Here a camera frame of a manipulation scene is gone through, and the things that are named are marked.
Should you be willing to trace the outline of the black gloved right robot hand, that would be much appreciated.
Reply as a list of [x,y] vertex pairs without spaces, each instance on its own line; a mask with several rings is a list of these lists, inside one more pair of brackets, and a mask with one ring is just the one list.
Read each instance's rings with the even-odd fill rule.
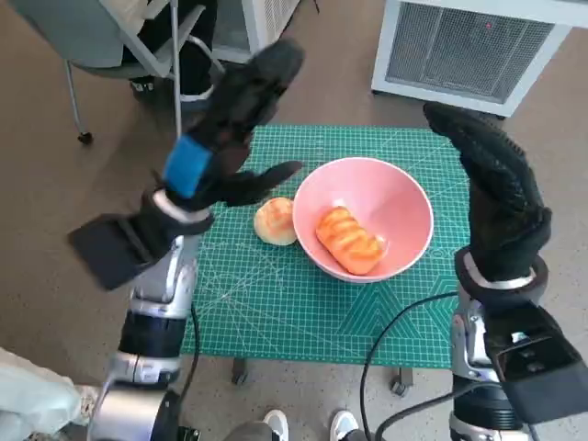
[[552,211],[537,187],[526,153],[487,119],[429,102],[430,129],[459,152],[469,177],[469,252],[488,281],[526,277],[551,235]]

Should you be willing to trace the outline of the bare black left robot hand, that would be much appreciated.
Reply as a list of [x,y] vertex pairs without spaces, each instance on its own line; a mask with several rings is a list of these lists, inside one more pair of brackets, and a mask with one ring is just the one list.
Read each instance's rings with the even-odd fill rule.
[[167,158],[164,188],[176,205],[189,211],[217,202],[252,205],[302,168],[300,161],[286,161],[261,174],[241,169],[254,129],[273,117],[303,61],[298,43],[278,40],[225,72],[203,116],[180,136]]

